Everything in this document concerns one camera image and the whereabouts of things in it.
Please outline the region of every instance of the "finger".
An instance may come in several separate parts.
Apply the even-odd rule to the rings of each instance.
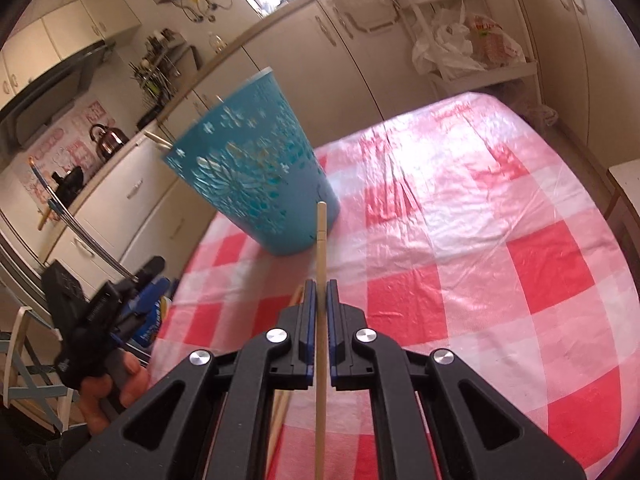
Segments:
[[[94,379],[94,381],[89,381],[90,386],[95,382],[96,378],[91,379]],[[97,435],[100,432],[104,431],[104,429],[109,425],[109,421],[100,408],[100,397],[90,395],[86,392],[86,390],[87,387],[85,387],[85,383],[83,381],[78,408],[80,409],[82,416],[84,416],[84,421],[89,428],[89,433],[91,433],[92,435]]]
[[[80,383],[81,397],[95,397],[103,399],[111,391],[113,380],[108,375],[102,377],[85,377]]]
[[[138,372],[133,375],[127,384],[125,384],[122,392],[120,393],[120,403],[128,408],[137,399],[142,397],[149,386],[149,372],[142,366],[138,369]]]
[[[138,373],[138,370],[142,368],[138,358],[131,352],[124,352],[124,355],[122,356],[122,363],[129,375],[135,375]]]

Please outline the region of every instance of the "metal screw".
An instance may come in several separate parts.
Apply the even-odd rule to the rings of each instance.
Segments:
[[[206,350],[196,350],[195,352],[191,352],[189,356],[189,361],[192,365],[200,366],[205,365],[209,361],[211,361],[211,354]]]
[[[371,343],[378,337],[375,330],[370,328],[361,328],[356,332],[356,339],[363,343]]]
[[[453,357],[453,352],[444,348],[433,353],[433,360],[439,365],[450,365],[453,362]]]
[[[282,343],[287,337],[287,331],[281,328],[272,328],[267,332],[267,339],[271,343]]]

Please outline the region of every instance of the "cabinet door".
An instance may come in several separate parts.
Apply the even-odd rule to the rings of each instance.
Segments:
[[[42,19],[60,59],[102,39],[97,25],[80,0],[50,12]]]
[[[105,177],[76,215],[87,232],[119,259],[177,175],[143,137]]]
[[[261,70],[273,68],[313,147],[382,120],[358,67],[319,4],[275,23],[244,49]]]
[[[124,44],[140,26],[140,20],[124,0],[82,0],[106,40]]]
[[[413,45],[401,23],[367,34],[338,14],[331,0],[320,3],[349,49],[384,120],[438,100],[430,79],[414,68]]]
[[[545,103],[584,143],[589,89],[580,27],[571,0],[522,0],[538,51]]]
[[[42,20],[9,38],[2,53],[16,93],[60,62]]]
[[[107,280],[119,282],[123,278],[69,228],[62,233],[47,259],[49,263],[53,260],[58,260],[80,281],[88,298]]]
[[[179,278],[215,215],[215,208],[178,179],[146,220],[122,258],[138,269],[152,256],[165,260],[163,276]]]
[[[207,108],[213,108],[219,103],[218,97],[226,99],[257,73],[257,67],[244,48],[239,48],[197,85],[195,92]]]
[[[9,74],[6,71],[6,65],[4,64],[4,56],[0,52],[0,110],[4,108],[15,96],[14,89],[9,82]]]
[[[604,168],[640,158],[640,46],[611,0],[575,0],[589,72],[587,146]]]
[[[207,107],[196,95],[189,92],[174,111],[162,122],[162,129],[169,133],[174,140],[182,137],[189,127],[200,120],[207,113]]]

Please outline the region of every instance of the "plastic table cover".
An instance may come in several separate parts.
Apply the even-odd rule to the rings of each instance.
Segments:
[[[640,308],[609,227],[544,140],[464,94],[316,150],[341,203],[340,300],[413,351],[451,348],[596,478],[640,414]],[[217,216],[156,340],[152,382],[197,348],[275,324],[314,271]],[[294,392],[270,479],[313,477],[313,388]],[[327,479],[378,476],[367,392],[328,393]]]

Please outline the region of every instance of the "kitchen counter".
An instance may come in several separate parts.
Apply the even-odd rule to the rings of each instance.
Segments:
[[[91,178],[91,180],[89,180],[86,186],[82,188],[82,191],[71,203],[71,206],[69,206],[69,213],[71,213],[72,215],[76,215],[82,204],[86,202],[91,193],[93,193],[95,189],[97,189],[97,187],[107,177],[107,175],[111,173],[111,171],[122,160],[124,160],[124,158],[145,138],[145,132],[156,133],[157,130],[158,123],[156,121],[153,121],[138,133],[136,133],[119,152],[117,152],[112,158],[110,158],[110,160],[107,161],[107,163],[105,163],[103,167],[100,168],[100,170],[98,170],[98,172]],[[46,261],[46,259],[49,257],[50,252],[53,250],[53,247],[57,243],[60,236],[62,236],[65,228],[66,224],[63,221],[58,221],[56,223],[47,244],[44,246],[42,252],[38,255],[42,262]]]
[[[268,16],[261,19],[253,27],[248,28],[240,36],[235,38],[229,43],[220,54],[206,63],[197,73],[193,75],[180,89],[180,91],[174,96],[171,101],[164,107],[162,112],[158,115],[158,123],[162,123],[171,112],[175,110],[178,104],[187,96],[187,94],[193,90],[206,76],[213,72],[225,59],[231,56],[236,50],[241,48],[245,43],[251,41],[258,36],[261,32],[271,27],[275,23],[279,22],[283,18],[286,18],[290,14],[293,14],[302,7],[311,4],[315,0],[291,0],[289,3],[281,6]]]

